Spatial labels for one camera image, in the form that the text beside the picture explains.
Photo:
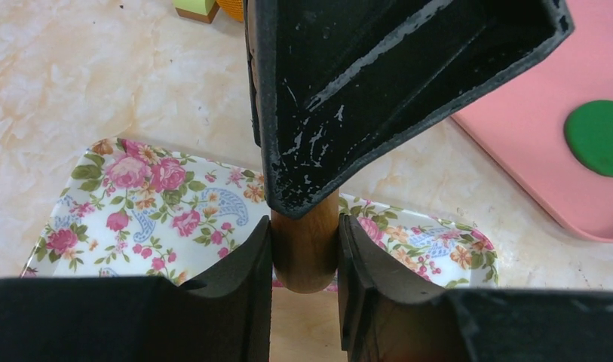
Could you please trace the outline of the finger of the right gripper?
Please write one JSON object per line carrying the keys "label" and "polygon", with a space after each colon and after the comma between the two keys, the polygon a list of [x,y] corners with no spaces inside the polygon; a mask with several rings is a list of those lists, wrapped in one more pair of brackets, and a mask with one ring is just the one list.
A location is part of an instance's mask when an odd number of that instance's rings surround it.
{"label": "finger of the right gripper", "polygon": [[564,1],[248,1],[269,207],[298,219],[361,168],[546,59]]}

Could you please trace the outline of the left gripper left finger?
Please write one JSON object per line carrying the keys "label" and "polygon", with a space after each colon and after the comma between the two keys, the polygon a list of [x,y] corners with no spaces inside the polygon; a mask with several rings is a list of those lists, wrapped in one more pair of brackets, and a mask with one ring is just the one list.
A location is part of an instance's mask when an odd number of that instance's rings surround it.
{"label": "left gripper left finger", "polygon": [[267,361],[270,221],[199,275],[0,279],[0,361]]}

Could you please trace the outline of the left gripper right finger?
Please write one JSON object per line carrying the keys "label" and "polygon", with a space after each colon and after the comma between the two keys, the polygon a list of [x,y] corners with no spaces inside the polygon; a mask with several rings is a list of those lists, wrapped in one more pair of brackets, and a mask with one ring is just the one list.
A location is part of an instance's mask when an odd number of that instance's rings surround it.
{"label": "left gripper right finger", "polygon": [[350,361],[613,361],[613,292],[446,289],[339,220],[338,304]]}

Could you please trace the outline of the wooden rolling pin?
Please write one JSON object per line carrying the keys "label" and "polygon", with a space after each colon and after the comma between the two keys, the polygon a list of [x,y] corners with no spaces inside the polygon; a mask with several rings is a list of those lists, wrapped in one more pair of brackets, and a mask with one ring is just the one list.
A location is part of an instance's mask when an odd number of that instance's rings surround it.
{"label": "wooden rolling pin", "polygon": [[348,40],[330,29],[247,33],[255,139],[271,210],[279,281],[297,293],[327,287],[337,269],[345,107],[325,94],[345,68]]}

